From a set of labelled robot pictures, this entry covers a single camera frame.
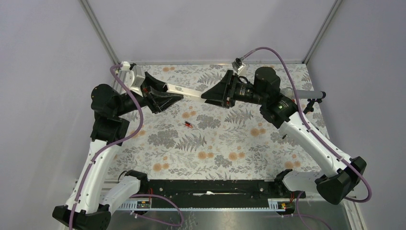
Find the white remote control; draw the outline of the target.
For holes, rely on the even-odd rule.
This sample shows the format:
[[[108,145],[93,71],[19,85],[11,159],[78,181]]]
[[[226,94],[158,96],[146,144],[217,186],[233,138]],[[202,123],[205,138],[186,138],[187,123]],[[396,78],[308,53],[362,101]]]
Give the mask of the white remote control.
[[[185,88],[185,87],[181,87],[181,86],[177,86],[177,85],[173,85],[173,84],[168,84],[168,83],[166,83],[163,86],[163,89],[165,89],[166,92],[169,92],[169,93],[181,94],[181,95],[183,95],[183,98],[186,100],[196,101],[196,102],[200,102],[200,103],[204,103],[206,101],[205,99],[202,98],[201,91],[197,91],[197,90],[193,90],[193,89],[189,89],[189,88]]]

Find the grey microphone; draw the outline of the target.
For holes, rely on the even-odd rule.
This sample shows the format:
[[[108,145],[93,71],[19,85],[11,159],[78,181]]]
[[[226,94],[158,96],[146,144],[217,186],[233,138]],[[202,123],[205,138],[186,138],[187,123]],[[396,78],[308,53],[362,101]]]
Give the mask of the grey microphone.
[[[295,99],[296,96],[298,97],[298,99],[324,99],[326,96],[326,93],[324,91],[310,91],[310,90],[294,91],[293,88],[290,87],[282,88],[280,92],[290,99]]]

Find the red black battery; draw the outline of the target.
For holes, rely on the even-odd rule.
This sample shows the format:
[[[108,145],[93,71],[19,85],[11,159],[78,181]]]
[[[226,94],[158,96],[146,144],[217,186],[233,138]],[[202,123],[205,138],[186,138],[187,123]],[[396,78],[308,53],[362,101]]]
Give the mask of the red black battery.
[[[185,121],[185,126],[189,127],[189,128],[193,128],[193,125],[187,121]]]

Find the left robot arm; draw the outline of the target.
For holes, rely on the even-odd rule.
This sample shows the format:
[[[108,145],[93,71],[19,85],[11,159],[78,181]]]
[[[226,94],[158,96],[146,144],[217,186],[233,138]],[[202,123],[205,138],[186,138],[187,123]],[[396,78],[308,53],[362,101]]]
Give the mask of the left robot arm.
[[[148,73],[118,70],[116,66],[111,73],[121,90],[107,84],[93,89],[91,108],[95,121],[86,162],[72,194],[52,213],[54,219],[70,230],[105,230],[113,213],[132,195],[146,198],[154,195],[147,175],[130,170],[100,198],[114,156],[131,138],[127,133],[129,121],[123,115],[135,110],[141,112],[144,106],[160,113],[186,96],[183,88],[159,81]]]

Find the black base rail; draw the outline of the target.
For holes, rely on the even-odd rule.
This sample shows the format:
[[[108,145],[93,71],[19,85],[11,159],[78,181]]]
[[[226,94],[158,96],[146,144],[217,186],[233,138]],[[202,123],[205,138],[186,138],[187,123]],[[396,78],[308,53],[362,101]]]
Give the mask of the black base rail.
[[[269,208],[269,200],[292,203],[305,193],[288,190],[280,181],[266,180],[149,180],[139,194],[153,195],[153,208]]]

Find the floral table mat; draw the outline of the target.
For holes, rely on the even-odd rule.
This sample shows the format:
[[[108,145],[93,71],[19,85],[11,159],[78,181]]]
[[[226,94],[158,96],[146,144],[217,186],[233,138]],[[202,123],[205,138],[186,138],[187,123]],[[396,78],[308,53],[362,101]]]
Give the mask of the floral table mat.
[[[225,109],[182,100],[154,114],[124,115],[129,134],[109,167],[107,179],[127,170],[150,179],[273,179],[285,169],[317,172],[318,164],[291,137],[260,114],[259,106],[237,102]],[[185,121],[193,128],[185,126]]]

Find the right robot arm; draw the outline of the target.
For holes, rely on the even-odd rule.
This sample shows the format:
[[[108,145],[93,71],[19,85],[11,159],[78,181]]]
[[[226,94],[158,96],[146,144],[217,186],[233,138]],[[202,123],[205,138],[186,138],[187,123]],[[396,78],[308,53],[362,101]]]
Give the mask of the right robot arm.
[[[319,165],[320,172],[285,170],[277,175],[275,193],[287,197],[294,191],[317,193],[337,205],[362,181],[367,166],[362,157],[351,157],[323,136],[280,89],[281,79],[271,67],[255,71],[249,83],[232,70],[201,95],[207,104],[230,108],[236,101],[260,105],[260,114],[280,132],[293,138]]]

